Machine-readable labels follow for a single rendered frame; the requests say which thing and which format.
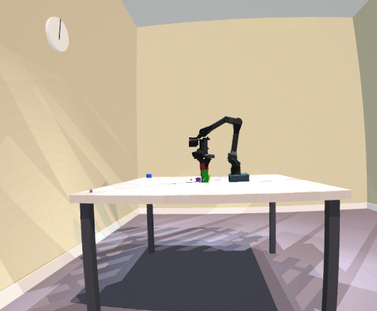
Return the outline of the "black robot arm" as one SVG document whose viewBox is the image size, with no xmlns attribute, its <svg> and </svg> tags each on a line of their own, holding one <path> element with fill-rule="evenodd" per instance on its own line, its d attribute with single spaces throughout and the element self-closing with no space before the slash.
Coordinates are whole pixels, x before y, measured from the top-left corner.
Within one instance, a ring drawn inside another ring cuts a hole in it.
<svg viewBox="0 0 377 311">
<path fill-rule="evenodd" d="M 200 146 L 208 146 L 207 140 L 210 140 L 209 137 L 200 139 L 201 137 L 205 137 L 208 135 L 211 131 L 213 131 L 215 128 L 221 126 L 222 124 L 228 122 L 229 124 L 233 125 L 233 143 L 231 148 L 231 153 L 228 153 L 228 161 L 232 164 L 231 168 L 231 174 L 232 175 L 241 175 L 240 173 L 240 162 L 237 161 L 237 155 L 236 155 L 236 148 L 238 143 L 238 134 L 240 131 L 240 128 L 242 126 L 242 119 L 240 118 L 230 118 L 230 117 L 224 117 L 214 124 L 207 126 L 205 128 L 202 128 L 199 131 L 199 135 L 197 137 L 189 137 L 189 147 L 197 147 L 198 141 L 200 141 Z M 200 154 L 203 155 L 203 150 L 197 149 L 197 151 L 192 152 L 192 156 L 199 156 Z"/>
</svg>

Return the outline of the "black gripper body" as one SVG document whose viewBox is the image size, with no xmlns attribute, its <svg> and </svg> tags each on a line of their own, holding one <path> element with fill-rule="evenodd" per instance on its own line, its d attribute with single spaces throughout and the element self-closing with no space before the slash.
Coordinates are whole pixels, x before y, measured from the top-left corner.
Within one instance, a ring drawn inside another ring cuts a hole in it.
<svg viewBox="0 0 377 311">
<path fill-rule="evenodd" d="M 194 156 L 194 159 L 210 159 L 210 158 L 214 158 L 214 154 L 208 154 L 208 146 L 200 146 L 200 148 L 203 150 L 203 155 L 200 154 L 199 156 Z M 200 149 L 199 148 L 199 149 Z"/>
</svg>

